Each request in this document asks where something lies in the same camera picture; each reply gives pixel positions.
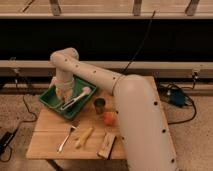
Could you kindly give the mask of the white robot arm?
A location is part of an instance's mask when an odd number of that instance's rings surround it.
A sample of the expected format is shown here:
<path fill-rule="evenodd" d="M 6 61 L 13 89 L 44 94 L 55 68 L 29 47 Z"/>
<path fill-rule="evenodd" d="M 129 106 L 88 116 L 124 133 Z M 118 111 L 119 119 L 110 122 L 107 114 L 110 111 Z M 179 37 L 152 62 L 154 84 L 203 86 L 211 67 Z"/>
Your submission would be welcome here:
<path fill-rule="evenodd" d="M 179 171 L 165 114 L 145 77 L 81 62 L 73 48 L 53 52 L 50 61 L 59 82 L 76 75 L 114 96 L 129 171 Z"/>

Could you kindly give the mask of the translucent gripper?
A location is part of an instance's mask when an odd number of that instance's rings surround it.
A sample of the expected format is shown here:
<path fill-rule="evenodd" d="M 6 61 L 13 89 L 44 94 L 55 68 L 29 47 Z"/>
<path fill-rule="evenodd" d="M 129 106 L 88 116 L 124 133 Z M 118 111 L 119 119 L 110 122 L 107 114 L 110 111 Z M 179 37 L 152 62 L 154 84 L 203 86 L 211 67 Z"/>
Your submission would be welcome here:
<path fill-rule="evenodd" d="M 57 97 L 62 100 L 63 102 L 67 102 L 73 93 L 73 82 L 66 82 L 66 83 L 55 83 L 55 92 Z"/>

